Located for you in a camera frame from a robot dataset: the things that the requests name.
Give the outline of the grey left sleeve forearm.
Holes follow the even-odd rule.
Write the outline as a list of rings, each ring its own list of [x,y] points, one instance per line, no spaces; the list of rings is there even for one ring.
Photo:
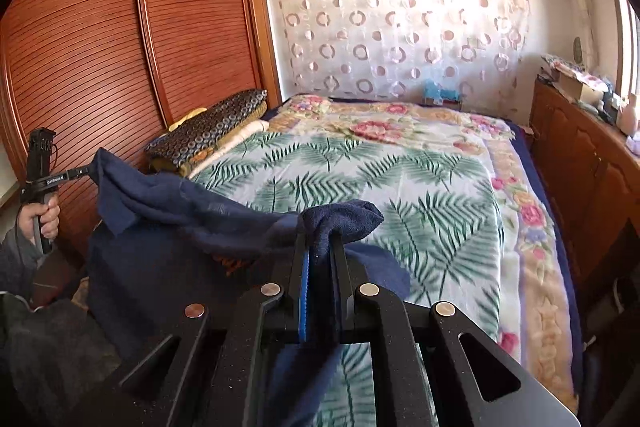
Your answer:
[[[37,271],[46,259],[19,228],[13,227],[1,242],[0,289],[29,301]]]

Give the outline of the person's left hand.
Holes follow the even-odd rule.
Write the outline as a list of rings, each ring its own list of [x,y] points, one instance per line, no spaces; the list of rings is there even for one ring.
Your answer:
[[[17,228],[32,244],[36,243],[39,235],[53,241],[58,236],[59,214],[58,195],[53,194],[47,204],[31,202],[23,205],[17,213]]]

